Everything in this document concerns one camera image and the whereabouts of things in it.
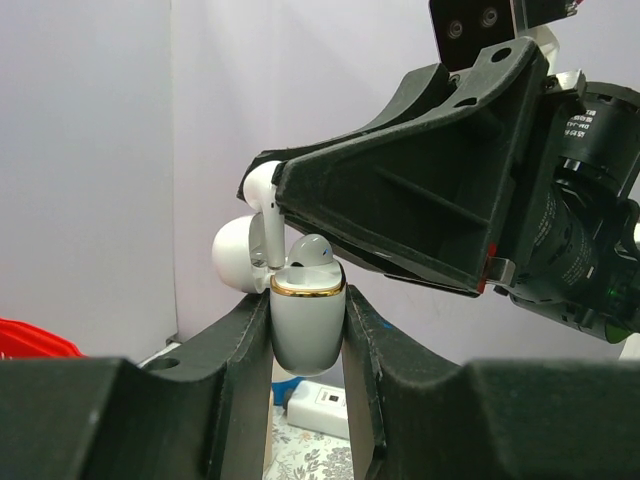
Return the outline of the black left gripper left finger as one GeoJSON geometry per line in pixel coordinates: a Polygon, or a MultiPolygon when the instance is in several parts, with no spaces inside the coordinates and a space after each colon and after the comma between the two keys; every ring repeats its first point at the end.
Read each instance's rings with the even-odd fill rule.
{"type": "Polygon", "coordinates": [[[268,321],[268,297],[248,295],[144,367],[122,358],[3,361],[2,477],[260,478],[268,321]]]}

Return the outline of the white earbud case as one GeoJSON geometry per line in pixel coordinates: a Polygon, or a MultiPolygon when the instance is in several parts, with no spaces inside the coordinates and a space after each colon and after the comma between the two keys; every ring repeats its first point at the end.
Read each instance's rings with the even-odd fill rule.
{"type": "Polygon", "coordinates": [[[280,366],[294,376],[318,376],[338,358],[346,308],[346,274],[331,264],[301,267],[267,264],[263,216],[225,224],[212,243],[212,262],[228,287],[268,296],[271,343],[280,366]]]}

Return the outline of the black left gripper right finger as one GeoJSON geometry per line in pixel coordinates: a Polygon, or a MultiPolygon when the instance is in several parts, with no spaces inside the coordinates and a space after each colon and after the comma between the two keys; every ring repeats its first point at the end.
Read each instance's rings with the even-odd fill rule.
{"type": "Polygon", "coordinates": [[[346,296],[342,362],[358,479],[635,479],[635,361],[450,362],[346,296]]]}

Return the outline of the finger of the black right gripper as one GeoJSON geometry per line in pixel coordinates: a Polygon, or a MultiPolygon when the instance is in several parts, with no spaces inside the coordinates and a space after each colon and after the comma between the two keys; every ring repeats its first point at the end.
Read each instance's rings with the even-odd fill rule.
{"type": "Polygon", "coordinates": [[[286,222],[349,261],[475,297],[489,260],[516,253],[507,223],[547,63],[520,38],[449,72],[441,105],[282,162],[272,180],[286,222]]]}
{"type": "Polygon", "coordinates": [[[383,110],[363,127],[346,134],[309,145],[268,149],[260,152],[246,168],[236,197],[244,200],[243,185],[248,174],[270,161],[287,162],[336,144],[359,138],[385,128],[414,120],[441,105],[454,91],[450,85],[451,73],[442,63],[412,70],[404,75],[391,100],[383,110]]]}

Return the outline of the white earbud pair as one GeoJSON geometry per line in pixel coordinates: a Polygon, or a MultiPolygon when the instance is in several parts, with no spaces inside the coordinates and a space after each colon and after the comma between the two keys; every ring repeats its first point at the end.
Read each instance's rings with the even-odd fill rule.
{"type": "Polygon", "coordinates": [[[285,265],[284,216],[276,203],[276,185],[272,183],[279,165],[278,161],[269,161],[257,166],[242,184],[245,201],[263,216],[267,264],[272,269],[285,265]]]}

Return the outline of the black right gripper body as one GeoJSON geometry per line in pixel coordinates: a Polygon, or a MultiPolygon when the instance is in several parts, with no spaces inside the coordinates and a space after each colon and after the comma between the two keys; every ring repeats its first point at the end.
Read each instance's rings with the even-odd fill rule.
{"type": "Polygon", "coordinates": [[[566,124],[518,307],[618,344],[639,330],[639,94],[590,82],[566,124]]]}

